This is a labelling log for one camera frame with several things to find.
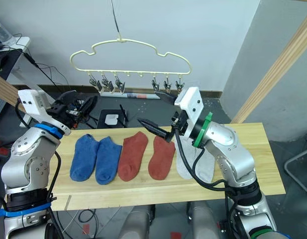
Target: robotic arm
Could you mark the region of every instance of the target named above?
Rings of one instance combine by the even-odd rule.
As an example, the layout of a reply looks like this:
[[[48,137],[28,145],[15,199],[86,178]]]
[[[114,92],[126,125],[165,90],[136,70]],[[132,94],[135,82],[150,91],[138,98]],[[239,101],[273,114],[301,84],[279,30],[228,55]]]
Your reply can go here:
[[[204,120],[199,118],[204,107],[199,89],[190,87],[183,90],[177,98],[164,92],[156,94],[181,109],[180,114],[175,112],[172,117],[171,132],[159,128],[147,119],[139,119],[139,122],[168,142],[175,135],[184,165],[192,177],[207,189],[224,191],[234,202],[227,213],[229,227],[232,226],[230,221],[233,220],[233,225],[241,238],[253,238],[255,235],[261,235],[263,239],[287,238],[275,232],[275,221],[257,182],[254,159],[241,145],[236,132],[230,127],[211,121],[211,113]],[[200,157],[191,169],[182,149],[180,135],[191,138],[194,147],[205,148],[214,156],[224,180],[208,184],[196,176],[195,165]],[[224,188],[215,187],[221,182],[224,182]]]
[[[0,216],[5,217],[5,238],[63,238],[50,208],[56,199],[52,189],[60,169],[55,150],[63,135],[88,119],[97,97],[69,91],[49,105],[46,95],[36,90],[18,91],[18,95],[26,112],[39,123],[15,141],[1,171],[7,195],[6,207],[0,209]],[[47,190],[49,162],[54,154],[58,166]]]

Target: wooden plank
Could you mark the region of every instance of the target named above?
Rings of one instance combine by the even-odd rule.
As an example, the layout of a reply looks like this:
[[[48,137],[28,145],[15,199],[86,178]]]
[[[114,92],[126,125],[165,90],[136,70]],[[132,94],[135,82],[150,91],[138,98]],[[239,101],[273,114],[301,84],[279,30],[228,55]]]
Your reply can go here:
[[[230,124],[239,135],[240,142],[252,153],[258,181],[261,190],[266,195],[284,194],[285,189],[280,178],[276,163],[270,149],[263,125],[261,123]],[[141,131],[148,137],[148,145],[144,152],[138,175],[129,182],[122,181],[118,176],[108,185],[99,185],[95,173],[85,182],[74,182],[69,171],[74,156],[75,143],[86,133],[92,134],[96,140],[108,135],[122,145],[123,139]],[[148,164],[153,154],[153,139],[155,135],[144,128],[90,129],[74,130],[70,136],[63,137],[57,151],[62,158],[53,193],[61,200],[53,202],[54,210],[64,210],[65,200],[71,195],[67,210],[86,208],[105,208],[158,204],[169,202],[185,202],[223,198],[222,192],[213,192],[202,188],[193,179],[185,180],[179,176],[176,169],[176,155],[173,158],[171,170],[165,180],[158,181],[150,177]],[[50,162],[49,182],[57,166],[57,159]],[[213,180],[222,178],[218,166],[215,167]]]
[[[10,105],[14,106],[17,103],[18,93],[17,89],[12,86],[9,82],[5,81],[0,76],[0,98]],[[22,104],[19,104],[19,110],[25,112],[25,109]]]
[[[307,17],[231,123],[243,123],[307,49]]]

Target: desk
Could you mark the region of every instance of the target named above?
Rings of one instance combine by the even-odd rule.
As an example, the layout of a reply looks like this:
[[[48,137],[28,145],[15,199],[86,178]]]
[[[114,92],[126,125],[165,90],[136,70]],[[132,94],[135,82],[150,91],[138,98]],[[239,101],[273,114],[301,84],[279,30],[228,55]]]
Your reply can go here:
[[[279,175],[265,130],[261,123],[230,124],[239,135],[240,142],[251,152],[255,159],[256,172],[261,190],[266,195],[284,194],[285,189]],[[144,152],[138,175],[129,182],[118,176],[108,185],[99,185],[95,173],[85,182],[74,182],[69,177],[75,143],[86,133],[92,134],[96,140],[110,136],[122,145],[123,139],[141,131],[148,136],[149,142]],[[207,190],[193,179],[182,179],[176,170],[176,154],[167,178],[157,181],[148,173],[148,163],[153,155],[153,139],[155,135],[145,128],[114,128],[74,130],[70,136],[61,139],[57,149],[62,157],[62,166],[54,186],[53,210],[78,210],[87,208],[107,208],[119,206],[147,205],[171,202],[185,202],[224,198],[223,192]],[[54,156],[50,162],[49,183],[57,165]],[[214,180],[222,178],[218,166],[215,166]]]

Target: clothes hanger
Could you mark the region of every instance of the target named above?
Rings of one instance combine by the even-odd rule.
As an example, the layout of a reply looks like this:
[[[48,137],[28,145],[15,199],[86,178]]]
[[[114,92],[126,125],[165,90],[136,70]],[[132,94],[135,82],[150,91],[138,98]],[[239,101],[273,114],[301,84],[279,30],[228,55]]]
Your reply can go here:
[[[166,52],[166,53],[164,53],[164,54],[161,54],[161,53],[159,53],[158,49],[157,49],[155,46],[153,46],[153,45],[151,45],[151,44],[149,44],[149,43],[142,42],[142,41],[137,41],[137,40],[132,40],[132,39],[125,39],[125,38],[122,38],[122,37],[121,37],[121,34],[120,34],[120,31],[119,31],[119,27],[118,27],[117,21],[116,21],[116,18],[115,18],[112,0],[111,0],[111,8],[112,8],[112,13],[113,13],[113,17],[114,17],[115,26],[116,26],[117,32],[118,32],[118,39],[116,39],[116,40],[102,41],[102,42],[98,42],[98,43],[92,45],[92,52],[91,52],[91,53],[89,53],[89,52],[87,52],[87,51],[85,51],[85,50],[80,50],[80,51],[77,51],[77,52],[73,53],[73,54],[70,56],[70,64],[71,64],[76,70],[87,72],[87,74],[88,74],[89,76],[90,76],[91,72],[100,72],[102,76],[104,76],[104,73],[105,73],[105,72],[113,73],[115,76],[117,75],[117,73],[125,73],[127,76],[130,76],[130,73],[137,73],[137,74],[139,74],[140,77],[143,77],[143,74],[152,74],[154,78],[156,77],[157,74],[164,74],[164,75],[167,77],[167,79],[169,78],[169,75],[178,75],[178,77],[181,79],[181,77],[182,77],[183,75],[188,75],[188,74],[191,73],[191,71],[192,71],[191,64],[189,63],[189,61],[188,61],[185,57],[183,57],[183,56],[181,56],[181,55],[179,55],[179,54],[173,53],[173,52]],[[118,42],[118,43],[133,42],[133,43],[142,44],[142,45],[151,47],[151,48],[154,49],[156,55],[158,55],[158,56],[160,56],[160,57],[166,57],[167,55],[172,55],[172,56],[178,57],[178,58],[184,60],[184,61],[187,63],[187,65],[188,65],[188,67],[189,67],[189,70],[188,70],[187,72],[131,71],[131,70],[127,70],[127,71],[126,71],[126,70],[101,70],[101,69],[97,70],[97,69],[81,69],[81,68],[77,67],[77,66],[74,64],[73,58],[74,58],[76,55],[81,54],[81,53],[85,53],[85,54],[87,54],[87,55],[89,55],[89,56],[92,56],[92,55],[95,55],[95,54],[97,53],[97,51],[96,51],[96,49],[95,49],[97,46],[104,45],[104,44],[108,44],[108,43],[117,43],[117,42]]]

